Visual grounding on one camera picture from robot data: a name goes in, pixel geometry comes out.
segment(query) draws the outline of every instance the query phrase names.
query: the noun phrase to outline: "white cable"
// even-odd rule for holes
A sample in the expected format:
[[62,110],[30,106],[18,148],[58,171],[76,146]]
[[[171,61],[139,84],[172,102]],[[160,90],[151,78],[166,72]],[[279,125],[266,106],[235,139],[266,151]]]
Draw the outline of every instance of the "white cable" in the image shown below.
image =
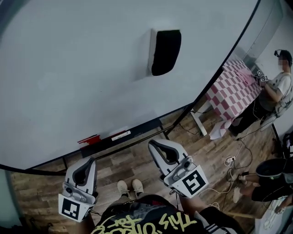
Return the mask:
[[224,165],[225,165],[225,166],[231,166],[231,163],[233,164],[233,162],[234,162],[234,161],[232,160],[232,161],[230,162],[230,164],[226,164],[226,161],[228,160],[228,158],[231,159],[231,158],[234,158],[234,156],[230,155],[230,156],[227,156],[227,157],[225,158],[225,160],[224,160]]
[[220,210],[220,205],[217,202],[213,202],[212,204],[208,204],[207,207],[214,207],[214,208],[217,208],[218,210]]
[[239,154],[239,152],[240,152],[242,146],[244,145],[244,142],[245,142],[246,137],[248,136],[248,132],[249,132],[249,130],[250,130],[250,127],[251,127],[251,125],[249,126],[249,128],[248,128],[248,130],[247,130],[246,136],[244,137],[244,140],[242,141],[242,144],[241,144],[241,146],[240,146],[240,148],[239,148],[239,150],[238,150],[238,153],[237,153],[236,156],[235,156],[235,159],[237,158],[237,156],[238,156],[238,154]]
[[281,188],[278,188],[278,189],[275,190],[274,192],[271,192],[269,195],[267,195],[267,196],[261,201],[261,202],[262,202],[262,205],[263,205],[267,210],[273,210],[273,211],[275,211],[274,209],[267,208],[267,207],[265,206],[264,200],[265,200],[268,196],[270,196],[271,194],[273,194],[273,193],[277,192],[278,190],[280,190]]
[[218,194],[223,194],[223,193],[228,193],[228,192],[230,192],[230,190],[231,190],[231,188],[232,188],[232,186],[233,186],[233,183],[235,182],[235,179],[234,179],[234,177],[233,177],[232,174],[231,174],[231,170],[230,170],[230,176],[231,176],[231,179],[233,179],[233,180],[232,180],[232,184],[231,184],[231,186],[230,186],[230,188],[229,188],[228,191],[226,191],[226,192],[219,192],[219,191],[217,191],[217,190],[215,190],[215,189],[213,189],[213,188],[207,188],[207,189],[201,191],[201,192],[200,192],[199,194],[197,194],[197,195],[199,196],[201,193],[205,192],[206,190],[213,190],[213,191],[217,192]]

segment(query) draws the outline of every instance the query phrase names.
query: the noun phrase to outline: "table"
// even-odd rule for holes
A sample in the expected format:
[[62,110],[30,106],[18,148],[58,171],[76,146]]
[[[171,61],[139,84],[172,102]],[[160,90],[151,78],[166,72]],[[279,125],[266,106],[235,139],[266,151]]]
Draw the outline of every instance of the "table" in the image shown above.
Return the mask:
[[[261,87],[256,83],[247,85],[236,75],[240,69],[249,70],[242,60],[230,60],[223,65],[223,72],[206,93],[207,101],[198,110],[204,112],[211,105],[222,118],[210,132],[211,140],[222,137],[238,117],[259,95]],[[200,113],[192,113],[203,135],[207,132],[199,120]]]

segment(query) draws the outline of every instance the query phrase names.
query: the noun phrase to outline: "power strip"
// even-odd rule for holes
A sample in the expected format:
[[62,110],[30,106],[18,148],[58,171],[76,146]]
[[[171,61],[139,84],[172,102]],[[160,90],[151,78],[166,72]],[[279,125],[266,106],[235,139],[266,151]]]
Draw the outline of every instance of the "power strip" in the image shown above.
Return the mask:
[[235,161],[235,157],[234,156],[228,156],[227,158],[225,158],[224,164],[225,164],[225,166],[231,166],[231,164],[234,161]]

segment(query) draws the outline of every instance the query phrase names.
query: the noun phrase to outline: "electrical cable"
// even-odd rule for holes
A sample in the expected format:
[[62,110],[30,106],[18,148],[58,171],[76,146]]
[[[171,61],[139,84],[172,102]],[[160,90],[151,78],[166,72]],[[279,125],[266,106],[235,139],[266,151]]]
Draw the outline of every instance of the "electrical cable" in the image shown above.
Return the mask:
[[246,149],[249,150],[250,155],[251,155],[251,159],[250,159],[250,162],[248,163],[247,166],[242,166],[242,167],[236,168],[236,167],[235,167],[235,159],[232,158],[232,160],[233,160],[233,165],[234,165],[234,169],[235,169],[235,170],[242,169],[242,168],[245,168],[245,167],[249,167],[249,166],[251,165],[252,161],[253,161],[253,155],[252,155],[251,150],[246,146],[246,144],[244,143],[244,141],[242,141],[242,140],[239,140],[239,141],[241,141],[241,142],[243,143],[244,147],[245,147]]
[[[288,162],[288,159],[286,160],[285,165],[284,165],[282,171],[285,170],[285,167],[286,167],[286,165],[287,165],[287,162]],[[267,196],[262,200],[262,205],[263,205],[267,210],[273,210],[273,209],[269,209],[268,207],[266,207],[266,206],[265,206],[265,203],[264,203],[264,200],[265,200],[268,196],[270,196],[271,194],[273,194],[273,193],[277,192],[278,190],[280,190],[281,188],[278,188],[278,189],[275,190],[274,192],[271,192],[269,195],[267,195]]]
[[220,210],[220,205],[217,202],[213,202],[212,204],[208,204],[207,207],[214,207],[214,208],[217,208],[218,210]]
[[96,211],[94,211],[94,210],[91,210],[91,213],[93,213],[93,214],[97,214],[97,215],[101,216],[98,212],[96,212]]
[[246,137],[247,137],[247,135],[245,136],[244,140],[243,140],[243,141],[241,141],[241,142],[242,142],[242,144],[241,144],[241,146],[240,146],[240,148],[239,148],[239,150],[238,150],[238,153],[237,153],[237,154],[236,154],[236,156],[235,156],[235,159],[236,159],[236,158],[237,158],[237,156],[239,155],[239,152],[240,152],[240,150],[241,150],[241,148],[242,148],[242,146],[243,146],[243,144],[244,144],[244,141],[245,141]]
[[[257,97],[259,96],[259,94],[265,89],[265,87],[263,86],[262,89],[260,90],[260,92],[257,94]],[[256,115],[255,115],[255,101],[256,101],[256,98],[254,100],[254,103],[253,103],[253,109],[252,109],[252,114],[258,119],[258,120],[262,120],[262,118],[258,118]]]
[[199,194],[197,194],[197,195],[199,196],[201,193],[203,193],[203,192],[205,192],[205,191],[207,191],[207,190],[215,191],[215,192],[218,193],[218,194],[223,194],[223,193],[228,193],[228,192],[230,192],[230,190],[231,190],[231,188],[232,188],[232,186],[233,186],[233,183],[234,183],[234,181],[235,181],[234,178],[233,178],[233,176],[232,176],[232,174],[231,174],[231,171],[230,171],[230,175],[231,175],[231,178],[233,179],[233,181],[230,181],[230,185],[229,185],[230,188],[229,188],[227,191],[219,192],[219,191],[217,191],[217,190],[215,190],[215,189],[213,189],[213,188],[207,188],[207,189],[201,191],[201,192],[200,192]]
[[[171,190],[169,195],[173,195],[174,193],[176,193],[174,190]],[[178,206],[178,193],[176,193],[176,207],[179,210],[179,206]]]
[[[271,122],[274,122],[274,121],[275,121],[275,120],[272,120],[272,121],[270,121],[270,122],[266,123],[264,126],[266,126],[266,125],[268,125],[269,123],[271,123]],[[253,133],[257,132],[258,130],[262,129],[264,126],[262,126],[261,128],[259,128],[259,129],[255,130],[255,131],[253,131],[253,132],[251,132],[251,133],[249,133],[249,134],[247,134],[247,135],[245,135],[245,136],[243,136],[243,137],[239,137],[239,138],[237,138],[237,139],[236,139],[236,141],[239,141],[240,139],[242,139],[242,138],[244,138],[244,137],[247,137],[248,135],[250,135],[250,134],[253,134]]]
[[195,110],[191,110],[191,112],[192,113],[200,113],[200,114],[206,114],[206,113],[208,113],[208,112],[210,112],[211,110],[213,110],[214,108],[211,108],[211,109],[209,109],[209,110],[207,110],[206,112],[198,112],[198,111],[195,111]]
[[[228,171],[227,171],[227,174],[226,174],[226,180],[227,180],[228,182],[230,182],[230,185],[231,185],[231,183],[234,182],[234,178],[232,177],[231,170],[232,170],[232,168],[230,167],[230,168],[228,169]],[[230,181],[228,180],[228,172],[229,172],[229,171],[230,171],[231,178],[233,178],[233,180],[230,180]],[[227,195],[228,195],[228,193],[226,193],[226,194],[225,194],[225,197],[224,197],[223,207],[222,207],[222,212],[224,211],[224,208],[225,208]]]
[[198,133],[198,132],[196,132],[196,133],[192,133],[191,131],[185,129],[185,128],[181,125],[181,123],[179,123],[179,126],[182,127],[183,130],[185,130],[185,131],[191,133],[192,135],[196,135],[196,134]]

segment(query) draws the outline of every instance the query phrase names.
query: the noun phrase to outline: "sneaker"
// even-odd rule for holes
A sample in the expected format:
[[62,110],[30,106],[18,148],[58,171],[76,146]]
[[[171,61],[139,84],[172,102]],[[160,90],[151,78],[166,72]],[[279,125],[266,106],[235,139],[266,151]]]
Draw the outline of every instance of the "sneaker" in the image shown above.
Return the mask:
[[235,187],[233,192],[233,202],[237,203],[241,197],[242,194],[240,193],[240,187]]
[[133,187],[133,190],[135,191],[136,193],[136,198],[138,198],[138,193],[140,194],[141,192],[143,192],[143,186],[142,186],[142,182],[138,179],[134,179],[132,181],[132,187]]
[[120,193],[120,196],[127,194],[127,197],[131,198],[129,190],[127,188],[127,184],[125,183],[125,181],[118,181],[117,188]]

